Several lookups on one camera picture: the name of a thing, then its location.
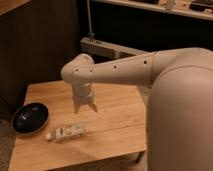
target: table leg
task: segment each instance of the table leg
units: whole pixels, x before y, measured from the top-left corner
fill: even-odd
[[[136,163],[140,163],[140,161],[143,158],[144,154],[145,154],[145,151],[139,152],[138,157],[136,158],[135,162]]]

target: white bottle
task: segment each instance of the white bottle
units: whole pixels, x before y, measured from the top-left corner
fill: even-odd
[[[80,123],[73,123],[71,125],[58,127],[54,132],[46,134],[46,140],[56,140],[60,142],[68,138],[76,138],[86,133],[85,127]]]

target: shelf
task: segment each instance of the shelf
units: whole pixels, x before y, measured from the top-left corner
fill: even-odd
[[[213,21],[213,14],[196,12],[193,10],[181,10],[181,9],[175,9],[175,8],[167,9],[166,5],[165,6],[154,5],[154,4],[129,1],[129,0],[93,0],[93,1]]]

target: black bowl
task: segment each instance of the black bowl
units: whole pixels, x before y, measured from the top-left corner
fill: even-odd
[[[13,117],[13,128],[21,134],[28,134],[42,128],[48,120],[48,109],[41,103],[30,103],[17,110]]]

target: metal frame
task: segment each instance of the metal frame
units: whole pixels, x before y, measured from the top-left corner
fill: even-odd
[[[93,39],[93,41],[91,41],[89,37],[84,37],[81,40],[81,50],[88,54],[104,56],[112,59],[119,59],[147,53],[143,50],[120,46],[100,40]]]
[[[90,40],[93,41],[95,34],[93,33],[92,28],[92,17],[91,17],[91,6],[90,6],[90,0],[87,0],[87,16],[88,16],[88,26],[89,26],[89,37]]]

